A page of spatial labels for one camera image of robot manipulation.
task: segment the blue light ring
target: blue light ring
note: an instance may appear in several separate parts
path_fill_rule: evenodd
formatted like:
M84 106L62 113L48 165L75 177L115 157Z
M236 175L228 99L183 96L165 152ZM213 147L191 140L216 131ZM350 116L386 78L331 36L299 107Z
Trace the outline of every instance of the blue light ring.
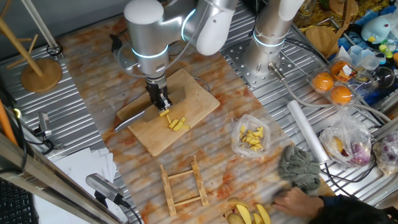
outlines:
M133 52L135 55L137 55L138 57L141 57L141 58L157 58L157 57L161 56L162 54L166 53L167 49L169 49L169 46L168 46L168 45L167 45L166 48L165 48L161 53L159 53L159 54L155 54L155 55L142 55L142 54L137 53L133 48L131 48L132 52Z
M192 10L187 17L184 19L184 21L182 22L182 26L181 26L181 38L186 42L185 38L184 38L184 29L185 26L187 25L187 22L189 20L189 18L192 17L193 13L195 13L196 9Z

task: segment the wooden cutting board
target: wooden cutting board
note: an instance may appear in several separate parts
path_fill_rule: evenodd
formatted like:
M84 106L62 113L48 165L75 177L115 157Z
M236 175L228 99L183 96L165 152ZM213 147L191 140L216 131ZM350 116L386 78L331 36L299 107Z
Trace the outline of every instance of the wooden cutting board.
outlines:
M171 107L169 116L171 120L185 117L184 124L191 126L192 129L217 109L220 103L184 69L178 70L167 78L169 94L183 86L186 93L185 100ZM148 104L150 104L150 98L149 94L146 93L119 110L118 117L124 121L145 109L143 107ZM145 122L141 118L128 128L152 156L157 156L189 131L183 128L179 131L173 131L168 126L166 117L157 117L149 122Z

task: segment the gray cloth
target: gray cloth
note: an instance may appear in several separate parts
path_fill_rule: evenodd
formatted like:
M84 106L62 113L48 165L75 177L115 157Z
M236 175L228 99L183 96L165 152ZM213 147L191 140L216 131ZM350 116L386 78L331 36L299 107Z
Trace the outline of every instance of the gray cloth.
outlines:
M293 182L293 185L307 193L316 190L321 184L319 164L311 161L311 155L297 146L288 146L280 161L280 178Z

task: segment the white roll of paper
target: white roll of paper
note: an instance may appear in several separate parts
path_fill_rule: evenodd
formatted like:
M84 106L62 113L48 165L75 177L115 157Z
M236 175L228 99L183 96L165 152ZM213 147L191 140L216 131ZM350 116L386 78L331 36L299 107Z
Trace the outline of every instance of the white roll of paper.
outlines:
M291 101L287 104L287 108L292 113L292 116L303 133L313 155L317 158L317 162L322 164L329 160L328 154L325 152L321 142L313 131L311 124L308 122L308 119L301 110L299 103L295 100Z

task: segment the plastic bag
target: plastic bag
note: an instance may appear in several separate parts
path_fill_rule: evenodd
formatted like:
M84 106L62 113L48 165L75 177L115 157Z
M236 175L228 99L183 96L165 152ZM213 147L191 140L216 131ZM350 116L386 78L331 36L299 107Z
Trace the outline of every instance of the plastic bag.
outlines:
M393 131L384 137L381 143L375 143L373 151L377 164L385 176L398 172L398 131Z
M362 167L371 160L371 133L345 111L339 111L319 137L328 155L346 167Z
M240 135L241 128L243 126L245 129L243 135L247 135L249 130L256 132L257 128L263 127L262 138L259 138L259 141L263 146L261 149L257 149L257 151L255 151L250 148L251 145L248 142L242 142L242 138L240 137ZM241 156L244 159L257 158L270 154L270 142L271 131L268 125L253 116L244 114L234 126L231 138L231 147L237 155Z

